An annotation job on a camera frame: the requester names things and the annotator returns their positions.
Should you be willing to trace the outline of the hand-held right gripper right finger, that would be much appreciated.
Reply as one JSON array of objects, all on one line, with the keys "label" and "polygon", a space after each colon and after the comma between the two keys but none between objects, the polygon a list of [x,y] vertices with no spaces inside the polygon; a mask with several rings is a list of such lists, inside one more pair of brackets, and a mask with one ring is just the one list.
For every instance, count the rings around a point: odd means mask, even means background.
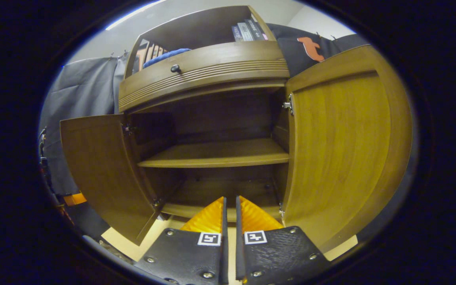
[{"label": "hand-held right gripper right finger", "polygon": [[236,198],[236,279],[244,285],[304,285],[331,263],[298,226],[285,227]]}]

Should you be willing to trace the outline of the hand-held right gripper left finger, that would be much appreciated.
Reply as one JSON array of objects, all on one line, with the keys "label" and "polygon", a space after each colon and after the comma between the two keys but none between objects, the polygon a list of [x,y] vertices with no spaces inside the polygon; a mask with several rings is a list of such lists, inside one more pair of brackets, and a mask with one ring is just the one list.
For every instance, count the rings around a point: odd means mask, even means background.
[{"label": "hand-held right gripper left finger", "polygon": [[228,284],[226,197],[214,200],[181,228],[166,228],[136,263],[174,285]]}]

